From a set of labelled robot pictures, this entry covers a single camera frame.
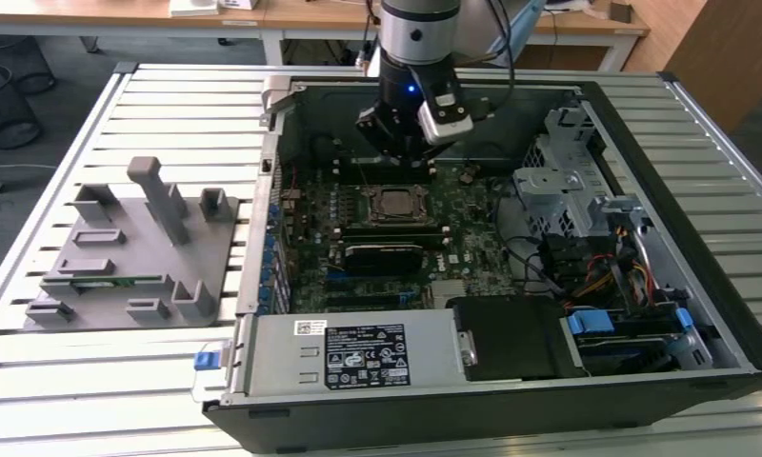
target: blue latch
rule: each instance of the blue latch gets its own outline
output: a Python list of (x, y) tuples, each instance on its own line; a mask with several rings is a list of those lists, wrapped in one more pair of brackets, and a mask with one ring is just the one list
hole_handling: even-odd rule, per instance
[(604, 309), (576, 311), (568, 316), (568, 325), (575, 335), (581, 333), (609, 333), (616, 331), (611, 314)]
[(259, 291), (257, 292), (257, 297), (259, 298), (259, 301), (267, 301), (271, 298), (271, 289), (267, 287), (262, 287), (259, 288)]
[(221, 369), (221, 351), (213, 350), (195, 354), (195, 371)]
[(689, 310), (685, 308), (679, 308), (675, 311), (675, 315), (677, 316), (677, 320), (681, 321), (681, 326), (684, 326), (684, 329), (689, 329), (695, 324), (696, 321), (692, 318), (692, 314), (689, 313)]

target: metal bracket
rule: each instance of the metal bracket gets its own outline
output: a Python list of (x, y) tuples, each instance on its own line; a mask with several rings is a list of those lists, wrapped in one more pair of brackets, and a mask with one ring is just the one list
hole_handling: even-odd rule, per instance
[(601, 214), (631, 214), (639, 212), (647, 214), (639, 197), (596, 197), (588, 205), (588, 213), (593, 220), (592, 229), (608, 229), (608, 220)]
[(291, 76), (273, 75), (263, 83), (263, 109), (273, 114), (291, 108), (297, 104), (294, 93), (305, 90), (305, 86), (293, 87)]

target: gray floor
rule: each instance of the gray floor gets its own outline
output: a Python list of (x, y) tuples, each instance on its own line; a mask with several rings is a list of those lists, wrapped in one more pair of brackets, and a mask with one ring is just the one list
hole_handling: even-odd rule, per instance
[[(213, 39), (102, 38), (103, 51), (87, 54), (78, 38), (42, 37), (43, 51), (59, 78), (54, 90), (30, 99), (46, 134), (34, 145), (0, 151), (0, 164), (59, 164), (117, 62), (265, 64), (258, 41), (234, 43), (222, 47)], [(762, 103), (735, 132), (734, 140), (762, 171)], [(0, 193), (0, 262), (50, 177), (47, 169), (0, 169), (6, 183)]]

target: warning label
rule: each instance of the warning label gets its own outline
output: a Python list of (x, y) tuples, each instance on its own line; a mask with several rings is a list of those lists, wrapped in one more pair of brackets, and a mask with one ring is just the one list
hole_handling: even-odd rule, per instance
[(409, 386), (405, 325), (326, 328), (326, 386)]

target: black rectangular component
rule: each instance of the black rectangular component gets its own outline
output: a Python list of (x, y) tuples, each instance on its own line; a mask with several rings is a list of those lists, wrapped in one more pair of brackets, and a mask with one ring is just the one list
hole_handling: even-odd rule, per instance
[(409, 276), (424, 263), (416, 245), (361, 245), (345, 249), (345, 270), (352, 276)]
[(326, 386), (330, 390), (409, 386), (404, 324), (329, 327)]
[(390, 311), (401, 308), (401, 295), (365, 295), (358, 297), (329, 297), (329, 312)]
[(469, 381), (555, 379), (584, 375), (573, 365), (560, 319), (548, 297), (461, 297), (449, 301), (460, 331), (472, 333), (478, 364)]

